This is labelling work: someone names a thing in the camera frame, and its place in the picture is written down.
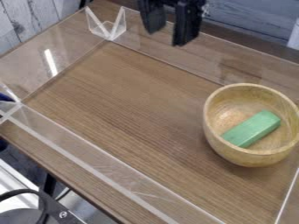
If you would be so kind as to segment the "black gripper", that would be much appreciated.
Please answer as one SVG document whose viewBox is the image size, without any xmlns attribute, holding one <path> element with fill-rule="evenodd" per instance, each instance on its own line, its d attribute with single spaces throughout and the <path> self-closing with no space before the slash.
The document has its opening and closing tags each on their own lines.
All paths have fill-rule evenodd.
<svg viewBox="0 0 299 224">
<path fill-rule="evenodd" d="M 165 6 L 175 7 L 173 45 L 185 46 L 198 38 L 207 0 L 136 0 L 145 28 L 150 34 L 166 26 Z"/>
</svg>

